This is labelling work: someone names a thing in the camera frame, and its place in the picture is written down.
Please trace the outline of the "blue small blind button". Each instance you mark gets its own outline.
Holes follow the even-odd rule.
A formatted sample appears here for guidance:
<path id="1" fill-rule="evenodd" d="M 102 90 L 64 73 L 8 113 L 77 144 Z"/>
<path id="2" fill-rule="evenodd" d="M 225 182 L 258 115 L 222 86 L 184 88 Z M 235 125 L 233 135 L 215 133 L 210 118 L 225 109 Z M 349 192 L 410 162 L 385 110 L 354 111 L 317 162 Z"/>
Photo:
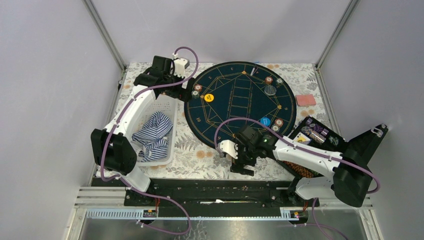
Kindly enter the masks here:
<path id="1" fill-rule="evenodd" d="M 268 127 L 271 124 L 271 120 L 268 117 L 262 117 L 260 123 Z"/>

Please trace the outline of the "red five chip stack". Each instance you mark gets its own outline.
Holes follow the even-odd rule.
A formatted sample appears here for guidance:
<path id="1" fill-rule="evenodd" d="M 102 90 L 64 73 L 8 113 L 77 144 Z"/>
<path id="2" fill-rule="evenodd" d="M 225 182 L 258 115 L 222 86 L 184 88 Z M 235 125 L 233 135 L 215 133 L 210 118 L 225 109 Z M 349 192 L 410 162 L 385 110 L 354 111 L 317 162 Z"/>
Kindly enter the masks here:
<path id="1" fill-rule="evenodd" d="M 277 118 L 277 119 L 274 121 L 274 124 L 280 128 L 280 127 L 282 127 L 282 126 L 283 126 L 284 121 L 283 121 L 282 119 L 280 119 L 280 118 Z"/>

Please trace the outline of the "blue chip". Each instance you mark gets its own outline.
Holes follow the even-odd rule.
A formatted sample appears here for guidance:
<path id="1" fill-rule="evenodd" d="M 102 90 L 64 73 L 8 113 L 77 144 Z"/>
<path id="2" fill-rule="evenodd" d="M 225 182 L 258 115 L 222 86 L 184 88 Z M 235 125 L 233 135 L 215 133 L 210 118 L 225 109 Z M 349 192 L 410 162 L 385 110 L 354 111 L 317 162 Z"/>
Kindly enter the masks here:
<path id="1" fill-rule="evenodd" d="M 271 127 L 271 129 L 273 131 L 275 131 L 275 132 L 278 132 L 281 129 L 281 127 L 279 125 L 277 125 L 277 124 L 273 124 L 272 127 Z"/>
<path id="2" fill-rule="evenodd" d="M 276 80 L 276 84 L 277 85 L 282 85 L 284 83 L 284 80 L 282 79 L 282 78 L 278 78 L 277 80 Z"/>
<path id="3" fill-rule="evenodd" d="M 200 93 L 197 90 L 192 91 L 191 95 L 193 99 L 197 99 L 200 97 Z"/>

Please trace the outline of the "yellow big blind button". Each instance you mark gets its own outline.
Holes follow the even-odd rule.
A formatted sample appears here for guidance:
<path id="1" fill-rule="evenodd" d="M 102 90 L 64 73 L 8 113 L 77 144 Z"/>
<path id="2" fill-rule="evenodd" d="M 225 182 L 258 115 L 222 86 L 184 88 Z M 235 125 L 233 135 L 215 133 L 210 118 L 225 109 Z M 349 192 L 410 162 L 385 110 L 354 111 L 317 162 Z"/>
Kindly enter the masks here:
<path id="1" fill-rule="evenodd" d="M 214 101 L 214 99 L 215 99 L 215 97 L 214 97 L 214 95 L 213 94 L 211 94 L 211 93 L 208 93 L 208 94 L 205 94 L 204 95 L 204 98 L 203 98 L 207 103 L 211 103 L 211 102 L 213 102 Z"/>

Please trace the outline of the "clear dealer button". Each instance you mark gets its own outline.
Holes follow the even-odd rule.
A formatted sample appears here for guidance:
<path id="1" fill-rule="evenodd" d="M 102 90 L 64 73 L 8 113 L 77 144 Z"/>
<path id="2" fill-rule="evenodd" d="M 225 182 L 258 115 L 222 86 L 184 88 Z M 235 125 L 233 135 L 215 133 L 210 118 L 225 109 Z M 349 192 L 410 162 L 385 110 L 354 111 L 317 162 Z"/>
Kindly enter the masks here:
<path id="1" fill-rule="evenodd" d="M 277 93 L 277 89 L 274 86 L 272 86 L 272 85 L 267 85 L 264 88 L 264 93 L 267 96 L 274 96 Z"/>

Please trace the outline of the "pink sponge block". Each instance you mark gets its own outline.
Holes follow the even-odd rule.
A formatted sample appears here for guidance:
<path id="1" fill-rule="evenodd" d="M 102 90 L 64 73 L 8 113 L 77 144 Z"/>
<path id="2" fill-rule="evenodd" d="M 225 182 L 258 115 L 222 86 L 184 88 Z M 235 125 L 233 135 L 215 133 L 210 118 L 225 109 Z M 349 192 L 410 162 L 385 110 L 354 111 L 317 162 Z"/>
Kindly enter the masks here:
<path id="1" fill-rule="evenodd" d="M 315 106 L 317 104 L 313 94 L 296 95 L 295 100 L 299 107 Z"/>

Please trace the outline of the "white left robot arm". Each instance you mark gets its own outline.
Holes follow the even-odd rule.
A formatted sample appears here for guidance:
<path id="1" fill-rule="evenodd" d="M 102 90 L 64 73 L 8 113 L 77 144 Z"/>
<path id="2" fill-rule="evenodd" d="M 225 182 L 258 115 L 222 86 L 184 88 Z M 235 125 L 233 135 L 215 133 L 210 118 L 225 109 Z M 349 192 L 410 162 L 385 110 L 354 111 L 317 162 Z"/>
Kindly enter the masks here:
<path id="1" fill-rule="evenodd" d="M 152 204 L 155 192 L 149 188 L 151 180 L 138 167 L 140 158 L 132 139 L 142 125 L 146 110 L 158 98 L 173 98 L 181 101 L 191 99 L 188 88 L 193 77 L 185 77 L 190 62 L 177 53 L 172 58 L 155 56 L 150 67 L 139 74 L 125 104 L 116 116 L 102 129 L 94 129 L 90 139 L 94 162 L 100 167 L 104 181 L 122 180 L 132 190 L 137 190 L 136 199 L 144 206 Z"/>

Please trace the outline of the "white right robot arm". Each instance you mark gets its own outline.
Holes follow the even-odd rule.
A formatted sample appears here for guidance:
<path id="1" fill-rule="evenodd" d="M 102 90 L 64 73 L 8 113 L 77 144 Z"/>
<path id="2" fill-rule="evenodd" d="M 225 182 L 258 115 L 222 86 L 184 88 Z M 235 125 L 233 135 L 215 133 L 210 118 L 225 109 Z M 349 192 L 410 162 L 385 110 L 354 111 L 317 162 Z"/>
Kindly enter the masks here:
<path id="1" fill-rule="evenodd" d="M 242 127 L 234 140 L 216 140 L 216 150 L 247 165 L 257 158 L 270 158 L 300 165 L 320 174 L 302 177 L 287 191 L 293 206 L 315 198 L 336 198 L 359 208 L 363 205 L 374 175 L 364 159 L 354 150 L 329 151 L 296 142 L 274 131 L 262 134 L 249 125 Z"/>

